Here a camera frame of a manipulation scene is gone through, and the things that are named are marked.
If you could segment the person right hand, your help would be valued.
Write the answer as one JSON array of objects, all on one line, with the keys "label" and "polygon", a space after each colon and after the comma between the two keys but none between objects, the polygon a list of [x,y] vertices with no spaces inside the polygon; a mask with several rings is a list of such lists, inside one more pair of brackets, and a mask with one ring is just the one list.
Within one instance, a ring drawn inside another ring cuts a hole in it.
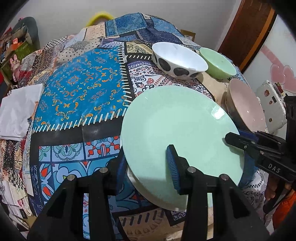
[{"label": "person right hand", "polygon": [[[267,201],[269,201],[270,199],[275,197],[275,191],[278,187],[278,182],[280,181],[280,179],[273,175],[273,174],[269,174],[268,176],[268,181],[267,181],[267,186],[266,186],[266,190],[265,190],[265,199]],[[288,196],[290,197],[293,195],[294,191],[291,191],[291,184],[290,183],[285,183],[285,189],[288,191]]]}]

